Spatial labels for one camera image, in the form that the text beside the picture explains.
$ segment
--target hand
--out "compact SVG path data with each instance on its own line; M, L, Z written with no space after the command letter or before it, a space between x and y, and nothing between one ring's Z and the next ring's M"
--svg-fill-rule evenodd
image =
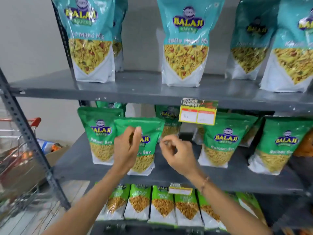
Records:
M124 175L135 165L141 135L141 127L128 126L124 133L114 140L113 167Z
M172 134L161 140L160 148L168 164L187 179L190 180L194 174L200 172L191 142L182 141Z

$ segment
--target left hand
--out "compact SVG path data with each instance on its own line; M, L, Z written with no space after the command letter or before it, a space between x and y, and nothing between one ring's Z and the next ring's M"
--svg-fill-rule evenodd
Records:
M141 132L141 127L128 126L122 135L115 138L112 168L115 168L119 173L126 174L135 165L142 138ZM132 144L130 144L131 134L133 134Z

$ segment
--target shelf label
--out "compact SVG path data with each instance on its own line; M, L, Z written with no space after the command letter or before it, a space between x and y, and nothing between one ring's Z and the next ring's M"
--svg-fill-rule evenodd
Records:
M183 98L180 105L179 121L214 125L217 106L218 101Z
M178 194L178 195L191 195L193 189L188 186L182 186L180 183L171 183L168 193L169 194Z

